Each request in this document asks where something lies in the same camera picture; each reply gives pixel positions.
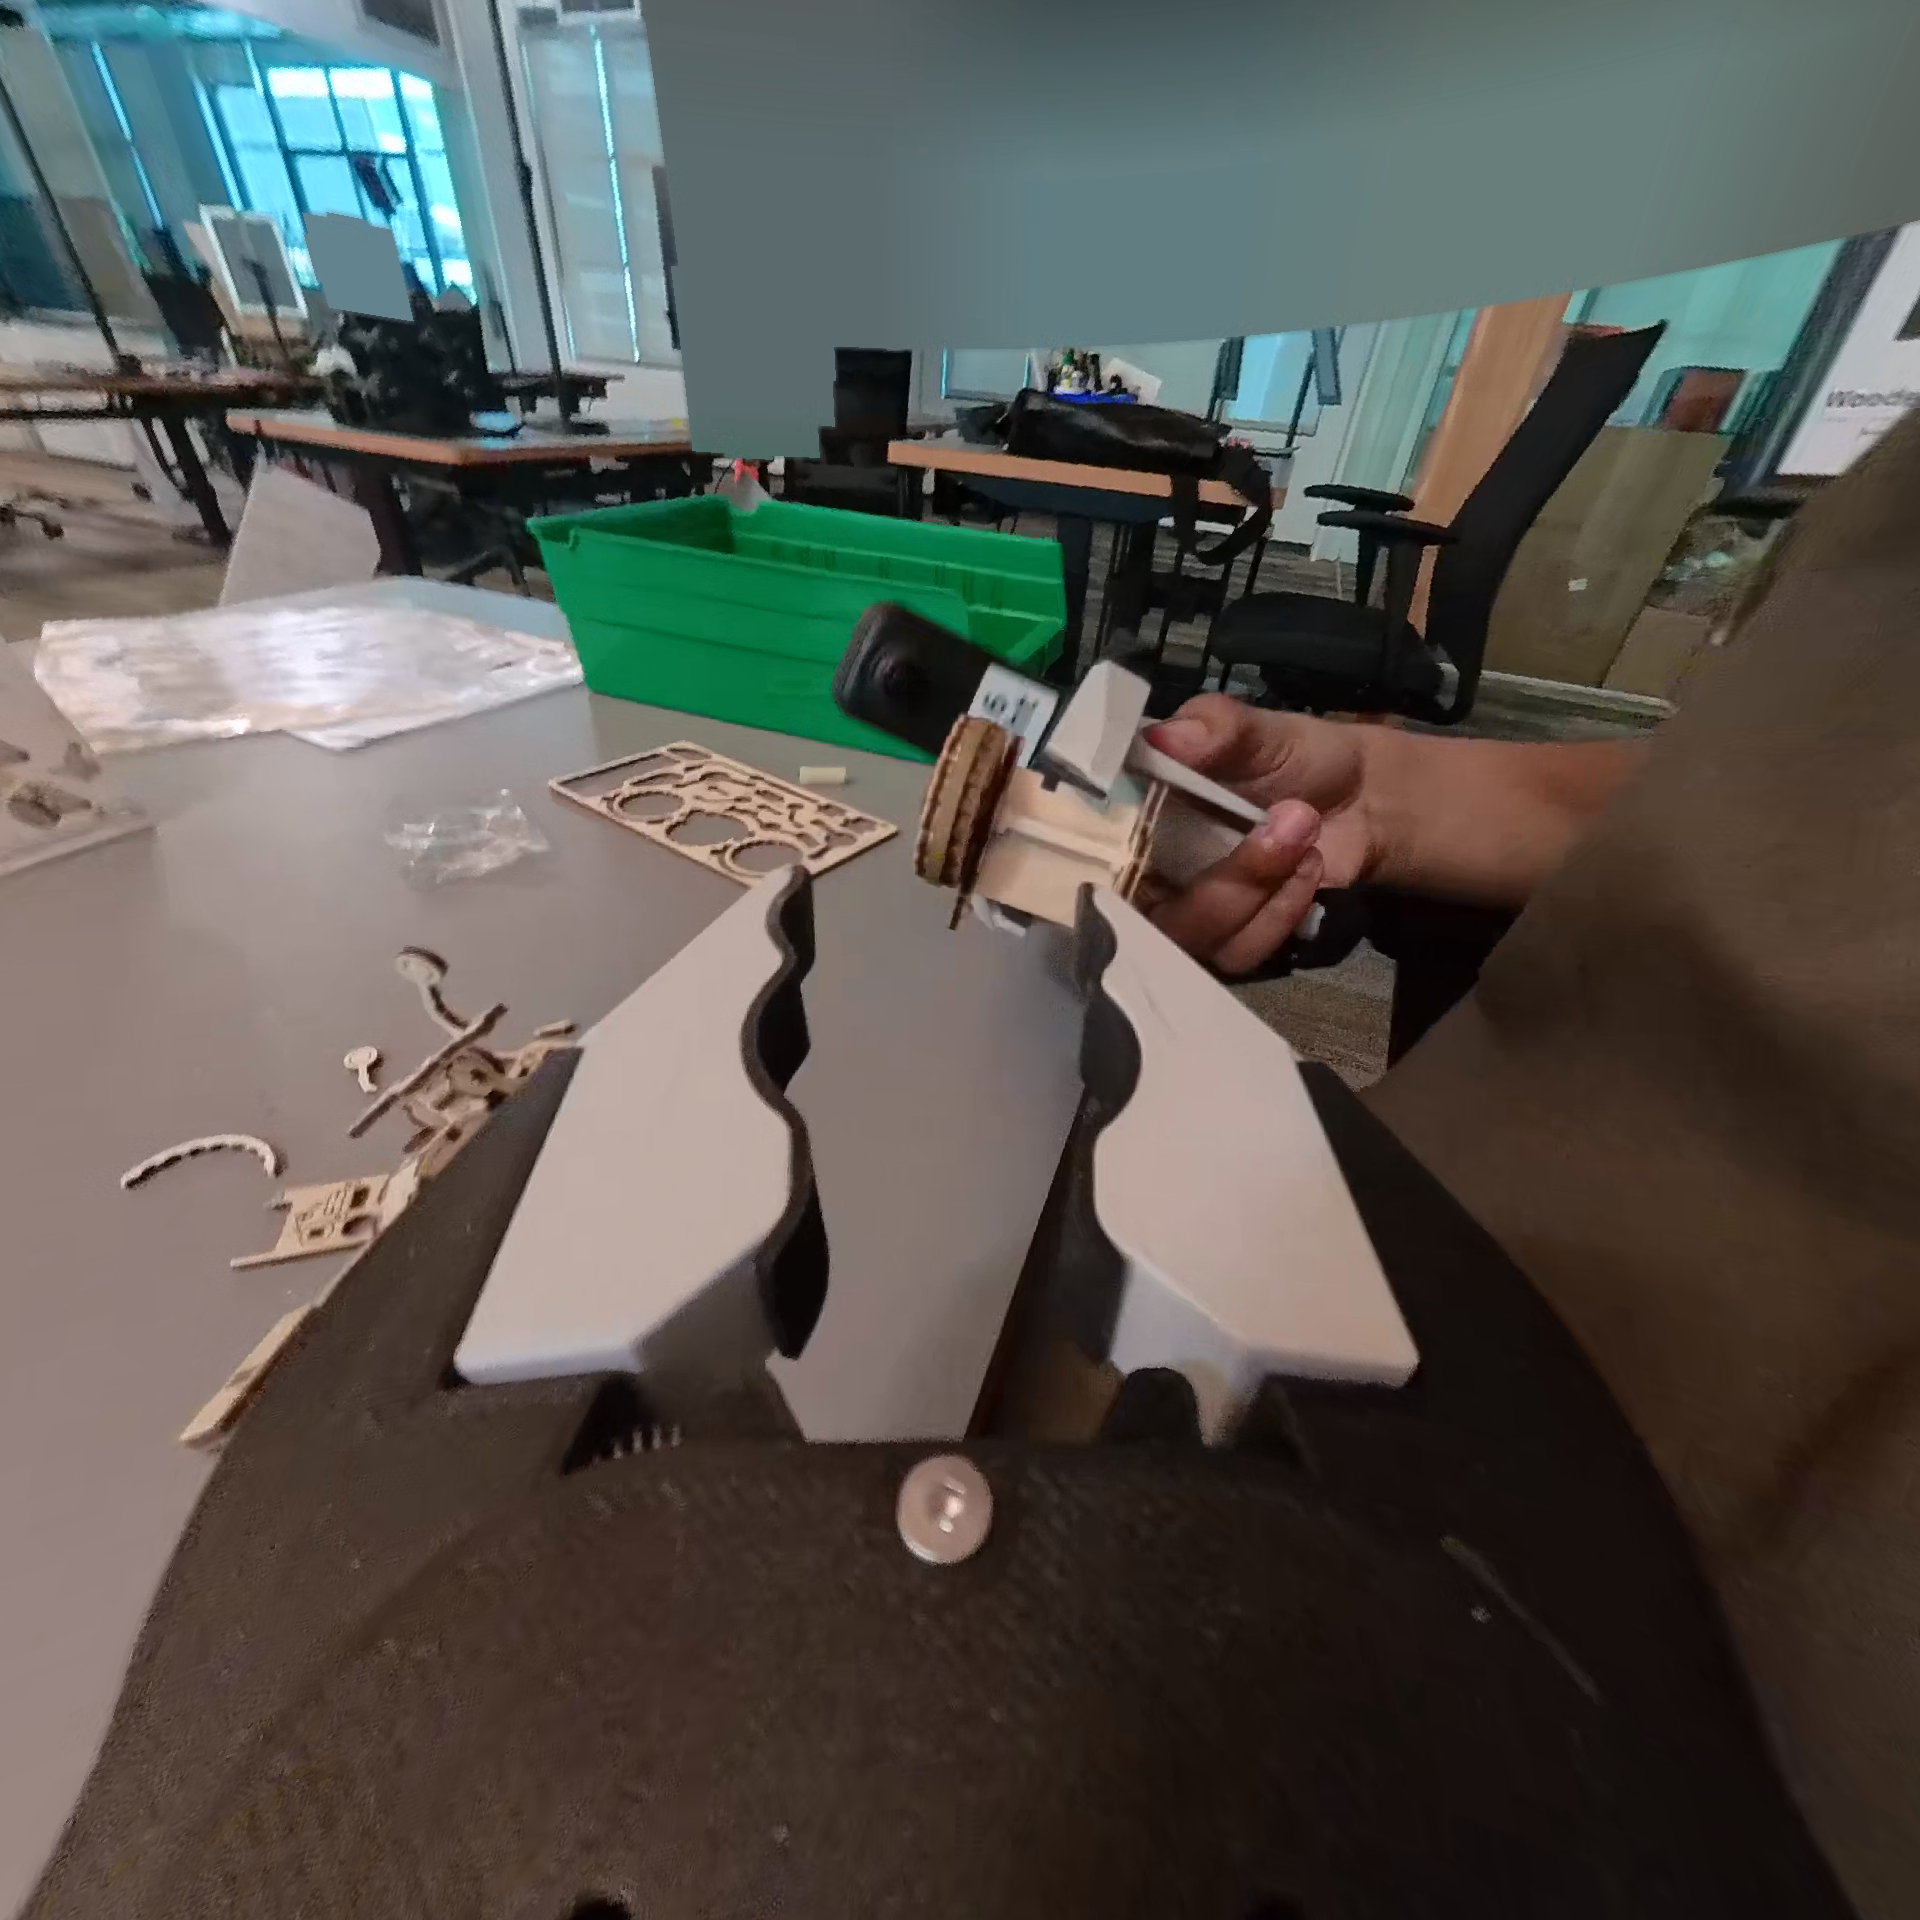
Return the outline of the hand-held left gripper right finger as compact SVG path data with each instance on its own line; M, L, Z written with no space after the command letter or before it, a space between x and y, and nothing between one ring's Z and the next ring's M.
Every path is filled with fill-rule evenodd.
M1404 1387L1419 1348L1292 1048L1104 886L1073 924L1083 1132L1057 1277L1074 1346L1173 1377L1197 1441L1261 1389Z

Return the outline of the green plastic bin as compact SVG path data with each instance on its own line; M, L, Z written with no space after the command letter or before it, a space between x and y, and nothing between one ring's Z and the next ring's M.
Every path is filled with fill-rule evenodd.
M901 604L1011 667L1064 648L1053 542L722 497L549 514L527 524L600 697L925 762L843 715L833 674L858 620Z

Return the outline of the grey desk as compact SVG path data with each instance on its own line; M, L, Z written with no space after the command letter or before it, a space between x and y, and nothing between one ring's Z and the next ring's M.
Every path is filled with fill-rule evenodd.
M823 1323L777 1368L807 1437L955 1437L1065 1146L1074 1006L1048 945L968 924L912 873L925 771L584 688L329 753L240 737L115 764L153 828L5 878L2 1894L58 1846L137 1629L213 1459L179 1432L339 1272L232 1272L273 1240L276 1182L152 1152L264 1137L295 1184L393 1163L343 1069L429 1043L393 971L449 963L468 1016L594 1024L737 886L556 801L547 784L699 739L765 772L841 762L898 834L821 883L793 1084L833 1249ZM549 854L419 892L388 810L511 788Z

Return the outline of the cardboard boxes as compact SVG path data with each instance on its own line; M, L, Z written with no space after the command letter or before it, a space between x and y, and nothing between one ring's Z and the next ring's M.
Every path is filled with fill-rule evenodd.
M1727 437L1605 425L1520 542L1485 667L1597 685L1728 451Z

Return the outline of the small clear plastic bag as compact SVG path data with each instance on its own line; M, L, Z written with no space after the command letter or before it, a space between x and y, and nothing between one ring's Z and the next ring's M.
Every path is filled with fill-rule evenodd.
M505 786L450 801L401 801L379 837L419 892L493 878L549 854L547 834Z

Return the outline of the black bag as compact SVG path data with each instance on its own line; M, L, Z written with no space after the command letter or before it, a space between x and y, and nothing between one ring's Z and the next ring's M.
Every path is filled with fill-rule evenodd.
M1233 564L1267 540L1274 521L1269 472L1223 424L1140 400L1071 400L1026 388L997 412L992 437L1016 458L1163 476L1177 546L1210 568ZM1244 508L1213 542L1197 536L1204 484L1231 489Z

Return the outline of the small wooden plate piece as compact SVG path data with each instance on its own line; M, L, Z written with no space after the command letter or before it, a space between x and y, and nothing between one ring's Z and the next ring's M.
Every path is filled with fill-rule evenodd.
M517 1048L493 1050L479 1040L459 1048L447 1065L444 1110L449 1115L492 1113L512 1097L559 1052L579 1044L573 1022L543 1024Z

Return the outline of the flat wooden strip piece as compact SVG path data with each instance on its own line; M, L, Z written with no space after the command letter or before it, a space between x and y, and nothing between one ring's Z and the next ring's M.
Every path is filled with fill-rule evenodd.
M301 1304L300 1307L287 1312L258 1340L258 1344L253 1344L248 1357L228 1371L228 1379L223 1380L208 1402L188 1419L176 1437L179 1444L193 1451L223 1448L316 1312L317 1307L313 1304Z

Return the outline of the wooden grid panel piece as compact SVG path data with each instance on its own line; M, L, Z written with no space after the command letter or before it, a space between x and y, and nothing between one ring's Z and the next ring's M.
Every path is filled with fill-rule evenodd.
M232 1260L228 1268L249 1274L301 1260L356 1254L410 1209L419 1187L416 1169L408 1165L376 1178L282 1188L269 1200L269 1212L279 1217L275 1244Z

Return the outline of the curved wooden piece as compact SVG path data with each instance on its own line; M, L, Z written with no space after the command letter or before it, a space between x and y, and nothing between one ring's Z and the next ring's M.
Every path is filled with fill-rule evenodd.
M146 1182L152 1182L170 1169L191 1161L203 1161L208 1157L233 1155L253 1161L269 1180L279 1180L287 1169L282 1149L267 1139L253 1133L223 1132L211 1137L193 1137L179 1142L170 1142L159 1152L152 1152L146 1160L139 1160L121 1173L119 1187L121 1192L131 1193L133 1188L145 1187Z

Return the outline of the wooden-top background desk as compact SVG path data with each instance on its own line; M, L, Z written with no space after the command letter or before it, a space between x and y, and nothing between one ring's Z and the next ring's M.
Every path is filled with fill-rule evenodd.
M393 427L337 424L316 412L236 406L227 427L266 464L316 472L364 510L376 570L386 579L479 586L505 574L527 592L538 563L528 524L633 500L698 497L714 458L687 442L684 424L521 424L503 437L429 438Z
M208 542L227 553L233 531L211 484L191 424L224 427L232 412L275 412L320 400L324 380L312 372L232 369L148 372L58 369L2 372L2 425L156 425L175 452L172 474L197 510Z
M1012 512L1051 516L1064 552L1068 620L1048 678L1068 688L1085 656L1131 650L1155 611L1189 620L1217 611L1241 556L1259 560L1285 493L1251 448L1227 446L1234 476L1183 477L1163 472L1033 459L955 437L893 438L888 462L920 493L948 477Z

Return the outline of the wooden motorcycle model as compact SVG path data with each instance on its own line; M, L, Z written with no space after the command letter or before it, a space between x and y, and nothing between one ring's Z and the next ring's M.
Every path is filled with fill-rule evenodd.
M977 898L977 865L986 850L1001 792L1011 778L1048 780L1017 762L1017 739L1011 732L984 718L960 718L951 728L943 755L931 771L928 793L920 816L915 872L923 883L951 897L951 928L962 916L977 916L1000 928L1073 928L1081 892L1095 889L1091 884L1081 886L1076 908L997 908L986 898ZM1143 881L1161 828L1168 788L1163 782L1123 778L1117 801L1131 798L1135 793L1143 795Z

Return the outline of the wooden puzzle sheet round cutouts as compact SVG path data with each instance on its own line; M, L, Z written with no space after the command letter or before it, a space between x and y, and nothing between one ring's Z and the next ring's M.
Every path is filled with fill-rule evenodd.
M768 873L834 873L898 828L839 798L768 776L692 741L554 778L549 793L709 873L757 884Z

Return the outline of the black box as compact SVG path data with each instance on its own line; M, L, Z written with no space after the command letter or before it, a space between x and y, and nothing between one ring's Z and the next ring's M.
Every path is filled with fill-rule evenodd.
M906 437L915 394L912 349L834 348L833 421L821 430L827 464L888 466Z

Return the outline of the long wooden bar piece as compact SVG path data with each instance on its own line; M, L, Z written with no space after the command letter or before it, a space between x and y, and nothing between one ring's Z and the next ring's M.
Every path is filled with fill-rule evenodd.
M391 1086L378 1091L362 1113L348 1124L348 1139L364 1137L395 1107L412 1097L429 1093L468 1093L473 1097L489 1094L503 1086L503 1065L487 1048L499 1022L511 1013L507 1002L492 1003L483 1016L458 1027L449 1040L427 1052L421 1064L395 1078Z

